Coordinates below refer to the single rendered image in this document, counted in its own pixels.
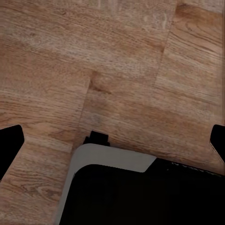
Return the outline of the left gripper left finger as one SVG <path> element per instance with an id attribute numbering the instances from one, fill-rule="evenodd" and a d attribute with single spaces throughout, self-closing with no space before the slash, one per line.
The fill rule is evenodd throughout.
<path id="1" fill-rule="evenodd" d="M 4 177 L 23 144 L 24 135 L 21 125 L 0 130 L 0 180 Z"/>

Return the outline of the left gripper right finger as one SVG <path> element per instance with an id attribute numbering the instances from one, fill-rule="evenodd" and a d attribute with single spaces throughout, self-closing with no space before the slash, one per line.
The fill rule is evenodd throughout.
<path id="1" fill-rule="evenodd" d="M 221 156 L 221 158 L 225 162 L 225 127 L 221 125 L 214 125 L 211 136 L 210 142 Z"/>

